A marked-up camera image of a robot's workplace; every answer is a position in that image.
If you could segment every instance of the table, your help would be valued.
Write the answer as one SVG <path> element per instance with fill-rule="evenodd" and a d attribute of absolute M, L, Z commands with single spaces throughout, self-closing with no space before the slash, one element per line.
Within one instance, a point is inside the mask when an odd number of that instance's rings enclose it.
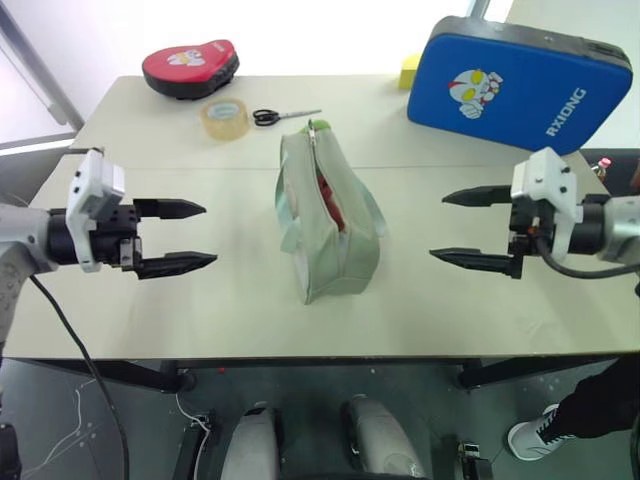
<path fill-rule="evenodd" d="M 407 94 L 392 82 L 387 76 L 240 77 L 216 94 L 240 98 L 249 109 L 322 108 L 386 217 L 389 233 L 367 290 L 305 306 L 291 259 L 279 252 L 273 207 L 280 136 L 304 120 L 216 143 L 198 124 L 198 111 L 209 99 L 179 102 L 157 95 L 142 78 L 118 79 L 73 146 L 106 148 L 107 158 L 124 167 L 125 200 L 185 198 L 207 208 L 205 215 L 173 223 L 144 220 L 145 256 L 197 250 L 220 257 L 184 276 L 146 281 L 108 267 L 92 275 L 62 267 L 42 276 L 92 356 L 104 368 L 116 368 L 108 362 L 637 351 L 637 278 L 575 280 L 532 258 L 523 279 L 515 281 L 456 268 L 428 254 L 447 246 L 505 253 L 507 206 L 468 209 L 440 199 L 461 188 L 510 183 L 513 165 L 528 152 L 412 124 L 404 114 Z M 604 191 L 579 153 L 566 159 L 582 193 Z M 33 205 L 63 206 L 80 160 L 65 156 Z M 572 258 L 570 264 L 604 267 L 591 257 Z M 59 366 L 80 358 L 31 285 L 24 287 L 16 317 L 5 355 Z M 136 378 L 145 375 L 133 368 Z"/>

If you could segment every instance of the white robot leg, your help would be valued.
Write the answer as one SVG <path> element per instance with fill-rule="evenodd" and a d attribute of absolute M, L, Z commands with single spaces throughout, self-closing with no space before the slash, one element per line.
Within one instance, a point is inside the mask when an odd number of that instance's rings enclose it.
<path fill-rule="evenodd" d="M 265 406 L 256 406 L 236 425 L 220 478 L 277 480 L 279 474 L 275 413 Z"/>
<path fill-rule="evenodd" d="M 380 402 L 356 395 L 343 408 L 351 451 L 365 472 L 425 477 L 407 435 Z"/>

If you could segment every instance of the blue bag with cartoon print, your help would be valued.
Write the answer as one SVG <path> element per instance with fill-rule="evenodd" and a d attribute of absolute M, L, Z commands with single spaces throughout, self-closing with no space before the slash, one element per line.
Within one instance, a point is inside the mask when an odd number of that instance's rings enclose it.
<path fill-rule="evenodd" d="M 564 155 L 593 135 L 631 80 L 616 46 L 446 17 L 424 49 L 407 114 L 430 127 Z"/>

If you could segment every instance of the black scissor handle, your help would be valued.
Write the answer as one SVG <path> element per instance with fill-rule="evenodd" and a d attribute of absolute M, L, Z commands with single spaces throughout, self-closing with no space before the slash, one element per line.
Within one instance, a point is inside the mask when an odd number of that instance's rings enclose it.
<path fill-rule="evenodd" d="M 259 127 L 269 127 L 280 120 L 280 115 L 274 110 L 262 108 L 253 112 L 255 124 Z"/>

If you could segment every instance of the tape roll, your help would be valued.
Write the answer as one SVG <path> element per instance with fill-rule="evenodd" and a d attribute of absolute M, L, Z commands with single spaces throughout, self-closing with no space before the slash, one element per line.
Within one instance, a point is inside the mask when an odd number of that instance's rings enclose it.
<path fill-rule="evenodd" d="M 207 133 L 216 140 L 235 140 L 249 130 L 247 108 L 235 98 L 222 98 L 207 103 L 200 110 Z"/>

